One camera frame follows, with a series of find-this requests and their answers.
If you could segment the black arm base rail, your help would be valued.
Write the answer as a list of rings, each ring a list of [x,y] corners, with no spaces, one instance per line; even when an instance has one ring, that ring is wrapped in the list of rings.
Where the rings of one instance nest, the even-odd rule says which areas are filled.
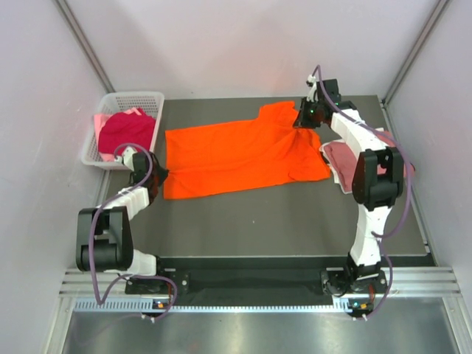
[[[256,307],[328,305],[335,295],[370,298],[386,290],[386,275],[348,283],[346,258],[162,257],[159,275],[178,286],[177,305]]]

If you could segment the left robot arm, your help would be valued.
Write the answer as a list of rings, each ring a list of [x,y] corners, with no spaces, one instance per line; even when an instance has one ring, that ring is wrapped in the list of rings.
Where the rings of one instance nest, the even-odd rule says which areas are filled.
[[[104,207],[79,211],[75,259],[81,271],[91,270],[91,258],[97,272],[126,271],[132,266],[131,220],[154,202],[169,173],[152,152],[127,153],[124,162],[131,170],[129,185]]]

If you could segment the orange t shirt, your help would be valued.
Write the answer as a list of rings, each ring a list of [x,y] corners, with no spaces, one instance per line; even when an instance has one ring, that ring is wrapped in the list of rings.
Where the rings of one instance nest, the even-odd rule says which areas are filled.
[[[293,101],[264,105],[256,118],[168,130],[167,200],[328,179],[313,130],[294,128]]]

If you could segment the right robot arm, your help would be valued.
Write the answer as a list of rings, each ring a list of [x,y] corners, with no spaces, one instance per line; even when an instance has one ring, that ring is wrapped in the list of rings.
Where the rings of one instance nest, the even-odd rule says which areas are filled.
[[[302,98],[295,128],[326,124],[347,144],[356,161],[352,194],[358,205],[353,246],[343,272],[324,281],[328,291],[359,292],[381,275],[381,235],[391,209],[403,193],[403,157],[379,132],[361,118],[357,108],[344,101],[335,79],[307,79],[309,92]]]

